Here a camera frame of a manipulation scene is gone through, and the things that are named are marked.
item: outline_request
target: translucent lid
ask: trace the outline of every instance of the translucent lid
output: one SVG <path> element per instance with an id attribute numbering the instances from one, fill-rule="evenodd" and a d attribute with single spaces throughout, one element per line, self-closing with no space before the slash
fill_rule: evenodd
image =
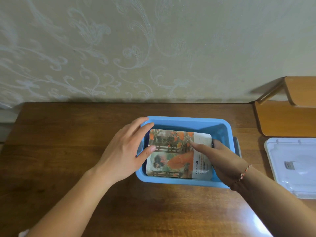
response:
<path id="1" fill-rule="evenodd" d="M 301 199 L 316 199 L 316 138 L 270 138 L 264 144 L 274 180 Z"/>

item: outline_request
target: black hair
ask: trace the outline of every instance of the black hair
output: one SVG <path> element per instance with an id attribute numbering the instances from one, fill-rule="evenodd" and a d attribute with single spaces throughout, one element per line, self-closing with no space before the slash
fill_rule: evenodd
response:
<path id="1" fill-rule="evenodd" d="M 160 157 L 159 154 L 156 155 L 155 158 L 154 158 L 153 166 L 156 167 L 156 164 L 159 165 L 158 168 L 163 167 L 165 165 L 164 163 L 161 162 L 161 157 Z"/>

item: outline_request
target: wallpaper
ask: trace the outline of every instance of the wallpaper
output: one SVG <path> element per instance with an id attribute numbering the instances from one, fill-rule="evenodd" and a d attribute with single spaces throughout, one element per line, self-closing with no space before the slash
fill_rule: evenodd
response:
<path id="1" fill-rule="evenodd" d="M 0 0 L 0 104 L 249 102 L 315 75 L 316 0 Z"/>

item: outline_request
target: braided bracelet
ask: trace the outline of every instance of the braided bracelet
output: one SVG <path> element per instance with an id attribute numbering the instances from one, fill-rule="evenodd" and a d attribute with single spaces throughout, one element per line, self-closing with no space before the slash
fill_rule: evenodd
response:
<path id="1" fill-rule="evenodd" d="M 248 170 L 248 169 L 249 169 L 249 167 L 251 167 L 251 166 L 252 166 L 252 164 L 248 165 L 248 166 L 247 166 L 247 168 L 245 169 L 245 171 L 244 171 L 243 173 L 241 173 L 241 174 L 240 174 L 239 179 L 238 179 L 237 181 L 235 181 L 233 184 L 238 183 L 239 181 L 241 181 L 241 180 L 244 178 L 244 176 L 245 176 L 245 174 L 246 174 L 247 170 Z"/>

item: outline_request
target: blue plastic container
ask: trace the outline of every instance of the blue plastic container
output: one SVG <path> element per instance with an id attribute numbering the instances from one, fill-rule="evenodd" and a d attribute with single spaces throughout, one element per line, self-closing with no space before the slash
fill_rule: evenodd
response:
<path id="1" fill-rule="evenodd" d="M 233 133 L 227 121 L 223 119 L 211 118 L 189 118 L 189 117 L 167 117 L 167 116 L 148 116 L 149 120 L 142 124 L 145 125 L 154 122 L 154 129 L 172 130 L 172 131 L 191 131 L 210 134 L 213 139 L 220 140 L 231 151 L 235 153 Z M 140 143 L 137 155 L 148 146 L 144 143 L 144 138 Z M 144 182 L 163 183 L 163 184 L 188 184 L 208 187 L 228 188 L 227 185 L 222 183 L 217 177 L 213 169 L 213 177 L 211 180 L 202 179 L 182 179 L 182 178 L 169 178 L 148 176 L 146 174 L 146 162 L 142 167 L 136 171 L 137 177 Z"/>

